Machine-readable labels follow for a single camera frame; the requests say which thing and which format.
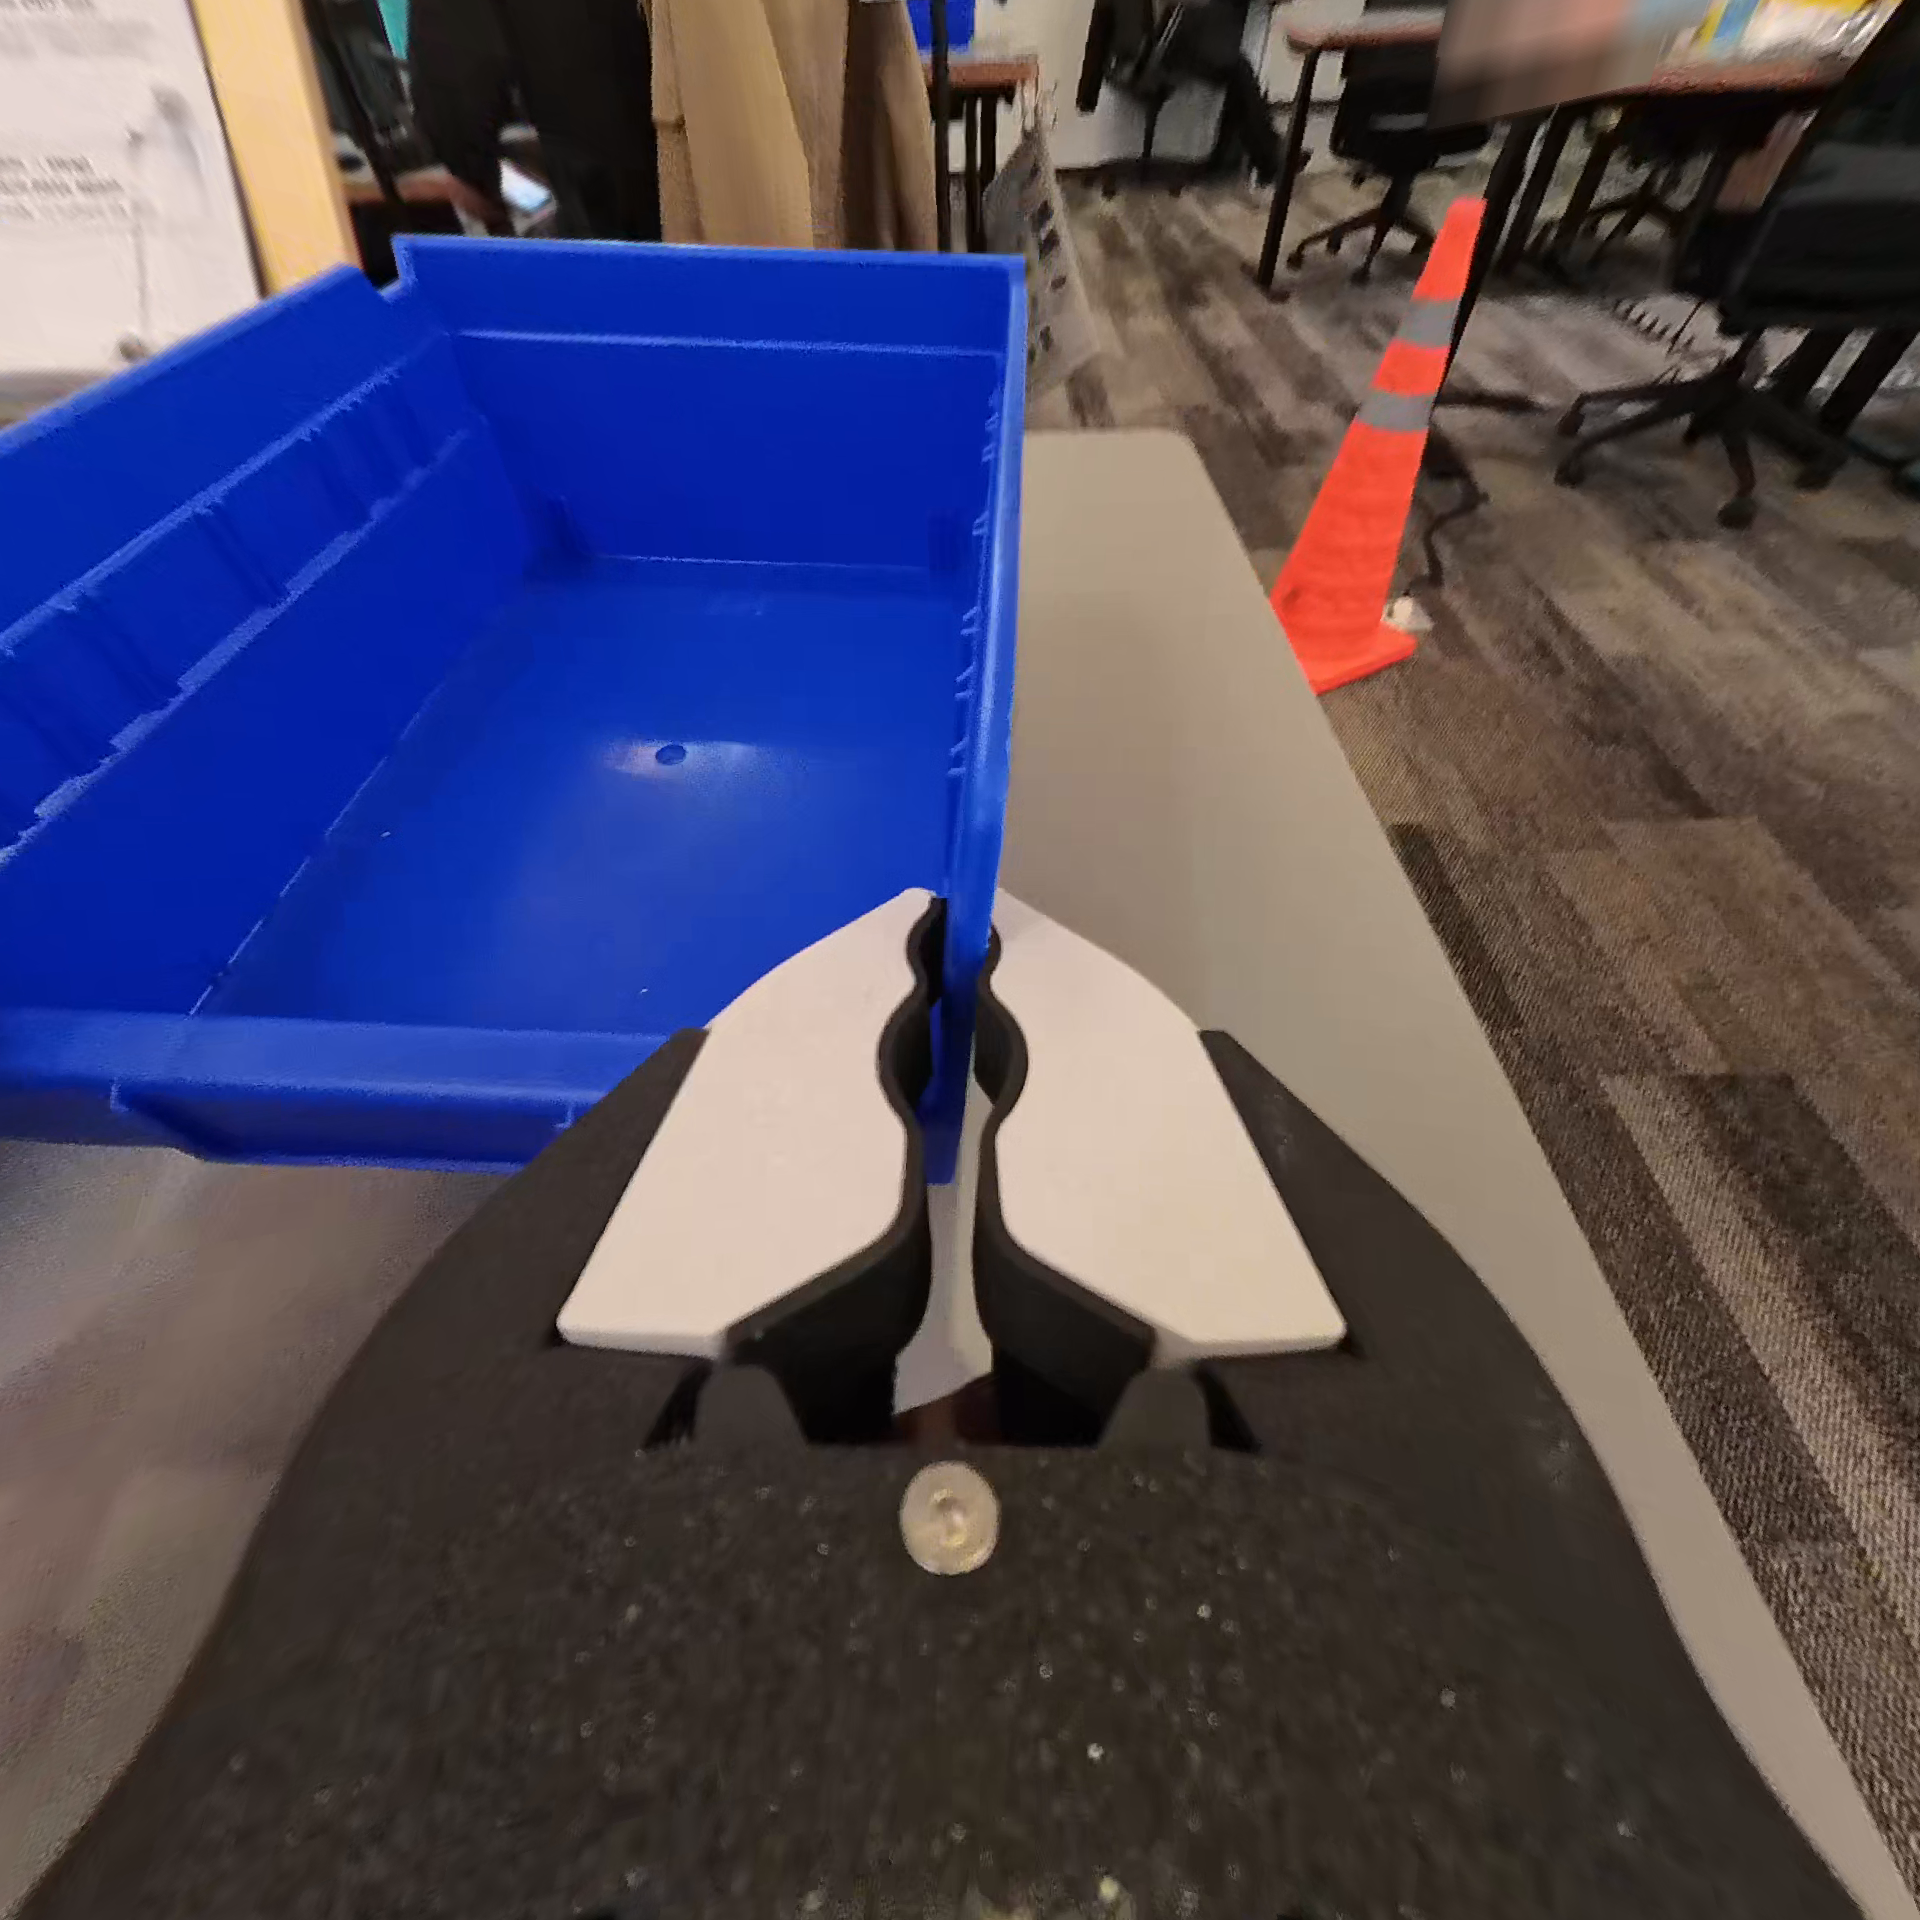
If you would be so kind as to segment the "beige hanging coat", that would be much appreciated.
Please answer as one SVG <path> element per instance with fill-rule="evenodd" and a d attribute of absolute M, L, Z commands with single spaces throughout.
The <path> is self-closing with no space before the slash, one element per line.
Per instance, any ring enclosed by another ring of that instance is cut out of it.
<path fill-rule="evenodd" d="M 903 1 L 645 1 L 662 239 L 940 252 Z"/>

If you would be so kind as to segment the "blue plastic bin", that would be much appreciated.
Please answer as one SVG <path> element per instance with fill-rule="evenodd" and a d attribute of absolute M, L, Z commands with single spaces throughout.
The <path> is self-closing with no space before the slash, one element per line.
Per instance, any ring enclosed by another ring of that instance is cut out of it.
<path fill-rule="evenodd" d="M 4 429 L 4 1138 L 516 1167 L 903 890 L 958 1044 L 1021 257 L 394 252 Z"/>

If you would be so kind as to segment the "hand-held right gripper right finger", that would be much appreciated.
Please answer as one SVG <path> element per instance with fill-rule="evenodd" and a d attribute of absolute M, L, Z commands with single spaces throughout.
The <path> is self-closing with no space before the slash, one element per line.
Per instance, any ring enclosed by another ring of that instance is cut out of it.
<path fill-rule="evenodd" d="M 1084 1446 L 1139 1378 L 1339 1348 L 1346 1316 L 1210 1038 L 1011 893 L 974 1079 L 974 1303 L 1004 1438 Z"/>

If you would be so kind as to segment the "instruction sheet on tablet stand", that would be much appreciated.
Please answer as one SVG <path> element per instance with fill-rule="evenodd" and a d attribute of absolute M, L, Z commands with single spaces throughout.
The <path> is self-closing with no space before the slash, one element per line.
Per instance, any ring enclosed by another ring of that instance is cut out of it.
<path fill-rule="evenodd" d="M 261 300 L 356 262 L 346 190 L 299 6 L 189 6 L 247 212 Z M 68 376 L 31 390 L 4 388 L 4 401 L 42 400 L 89 380 Z"/>

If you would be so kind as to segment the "wooden office desk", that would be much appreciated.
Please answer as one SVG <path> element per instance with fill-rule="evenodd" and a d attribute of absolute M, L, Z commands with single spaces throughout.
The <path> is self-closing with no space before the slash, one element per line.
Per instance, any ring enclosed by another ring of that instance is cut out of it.
<path fill-rule="evenodd" d="M 1321 61 L 1351 49 L 1374 49 L 1404 44 L 1436 44 L 1444 23 L 1444 6 L 1391 6 L 1363 10 L 1356 18 L 1290 16 L 1286 47 L 1299 57 L 1293 90 L 1282 122 L 1282 157 L 1263 222 L 1263 239 L 1255 264 L 1261 294 L 1282 300 L 1281 255 L 1293 188 L 1305 164 L 1305 135 L 1313 112 L 1313 89 Z"/>

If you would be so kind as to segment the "black hanging coat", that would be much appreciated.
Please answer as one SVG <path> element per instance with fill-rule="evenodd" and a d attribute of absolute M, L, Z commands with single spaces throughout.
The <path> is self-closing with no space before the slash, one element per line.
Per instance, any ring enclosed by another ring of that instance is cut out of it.
<path fill-rule="evenodd" d="M 426 145 L 486 233 L 509 234 L 500 145 L 533 127 L 562 238 L 662 239 L 654 47 L 639 1 L 414 1 L 407 68 Z"/>

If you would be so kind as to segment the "orange traffic cone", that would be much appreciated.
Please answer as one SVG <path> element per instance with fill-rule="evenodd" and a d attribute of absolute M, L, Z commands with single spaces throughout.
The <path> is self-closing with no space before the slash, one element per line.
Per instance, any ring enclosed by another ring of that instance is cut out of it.
<path fill-rule="evenodd" d="M 1414 633 L 1388 605 L 1483 212 L 1483 199 L 1446 208 L 1407 310 L 1268 593 L 1318 696 L 1418 650 Z"/>

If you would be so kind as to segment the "large black office chair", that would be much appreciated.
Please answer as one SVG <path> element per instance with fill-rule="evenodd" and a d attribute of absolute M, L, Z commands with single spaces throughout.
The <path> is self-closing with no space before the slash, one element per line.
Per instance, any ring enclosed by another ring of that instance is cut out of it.
<path fill-rule="evenodd" d="M 1714 439 L 1734 476 L 1718 525 L 1758 516 L 1756 439 L 1801 457 L 1801 488 L 1821 488 L 1849 450 L 1758 373 L 1772 330 L 1849 335 L 1885 329 L 1915 337 L 1917 322 L 1917 4 L 1900 4 L 1815 110 L 1782 170 L 1751 210 L 1710 210 L 1678 248 L 1670 285 L 1713 306 L 1732 350 L 1701 375 L 1586 390 L 1558 437 L 1553 479 L 1579 486 L 1594 454 L 1659 424 L 1685 440 Z"/>

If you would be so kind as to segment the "white printed poster panel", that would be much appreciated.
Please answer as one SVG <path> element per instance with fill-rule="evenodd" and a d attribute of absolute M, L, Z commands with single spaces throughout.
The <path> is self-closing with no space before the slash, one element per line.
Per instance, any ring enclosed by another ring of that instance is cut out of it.
<path fill-rule="evenodd" d="M 1094 310 L 1043 120 L 986 183 L 980 214 L 988 252 L 1025 262 L 1025 384 L 1037 400 L 1097 359 Z"/>

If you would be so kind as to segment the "printed instruction sheet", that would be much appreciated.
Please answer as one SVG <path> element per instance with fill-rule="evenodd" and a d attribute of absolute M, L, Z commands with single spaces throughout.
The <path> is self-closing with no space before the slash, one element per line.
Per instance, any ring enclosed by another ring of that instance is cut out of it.
<path fill-rule="evenodd" d="M 4 1 L 4 388 L 114 373 L 257 300 L 191 6 Z"/>

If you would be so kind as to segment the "small wooden side desk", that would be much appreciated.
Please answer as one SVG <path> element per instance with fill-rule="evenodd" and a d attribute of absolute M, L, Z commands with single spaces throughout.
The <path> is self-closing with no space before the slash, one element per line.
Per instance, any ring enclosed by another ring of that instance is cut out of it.
<path fill-rule="evenodd" d="M 974 47 L 948 53 L 946 94 L 937 89 L 930 53 L 922 53 L 932 122 L 935 185 L 945 252 L 986 252 L 986 196 L 1001 168 L 1001 116 L 1014 112 L 1041 79 L 1031 53 Z"/>

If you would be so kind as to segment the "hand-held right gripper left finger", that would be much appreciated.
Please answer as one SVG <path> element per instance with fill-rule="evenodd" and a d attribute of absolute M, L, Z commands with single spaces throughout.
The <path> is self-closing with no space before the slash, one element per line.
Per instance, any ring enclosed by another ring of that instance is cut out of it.
<path fill-rule="evenodd" d="M 795 950 L 692 1036 L 555 1335 L 762 1369 L 807 1440 L 883 1444 L 932 1292 L 942 900 L 918 887 Z"/>

